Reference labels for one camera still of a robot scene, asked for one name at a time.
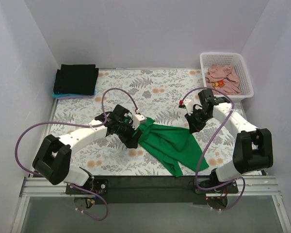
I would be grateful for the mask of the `green t shirt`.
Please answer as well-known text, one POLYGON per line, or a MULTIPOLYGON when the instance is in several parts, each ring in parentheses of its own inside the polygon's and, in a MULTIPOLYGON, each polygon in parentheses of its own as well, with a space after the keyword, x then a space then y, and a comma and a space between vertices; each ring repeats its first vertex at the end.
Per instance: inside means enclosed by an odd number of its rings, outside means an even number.
POLYGON ((128 156, 136 175, 193 175, 202 149, 187 128, 161 125, 152 118, 138 128, 141 136, 128 156))

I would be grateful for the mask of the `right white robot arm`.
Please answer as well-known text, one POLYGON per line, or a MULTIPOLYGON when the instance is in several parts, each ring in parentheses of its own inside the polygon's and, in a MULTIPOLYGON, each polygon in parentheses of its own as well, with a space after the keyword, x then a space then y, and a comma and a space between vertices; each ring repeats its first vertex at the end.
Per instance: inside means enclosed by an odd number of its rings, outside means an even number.
POLYGON ((179 107, 186 109, 185 118, 190 133, 200 132, 206 123, 214 118, 226 128, 235 139, 232 160, 211 171, 209 179, 198 184, 202 190, 223 192, 227 185, 243 174, 270 168, 274 164, 272 134, 249 123, 235 111, 235 103, 226 94, 215 97, 213 88, 199 88, 200 107, 187 97, 179 101, 179 107))

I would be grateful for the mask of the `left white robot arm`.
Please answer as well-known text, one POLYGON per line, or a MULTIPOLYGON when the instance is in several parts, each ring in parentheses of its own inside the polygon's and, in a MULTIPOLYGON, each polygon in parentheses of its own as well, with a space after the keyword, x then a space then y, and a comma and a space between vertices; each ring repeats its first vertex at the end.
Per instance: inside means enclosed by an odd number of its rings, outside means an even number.
POLYGON ((115 134, 129 149, 138 147, 142 132, 138 127, 146 122, 140 113, 129 115, 129 110, 116 105, 113 111, 95 117, 88 127, 71 133, 44 138, 32 163, 33 168, 45 177, 52 185, 61 182, 77 185, 83 194, 89 194, 94 187, 94 176, 84 168, 71 164, 72 156, 91 144, 115 134))

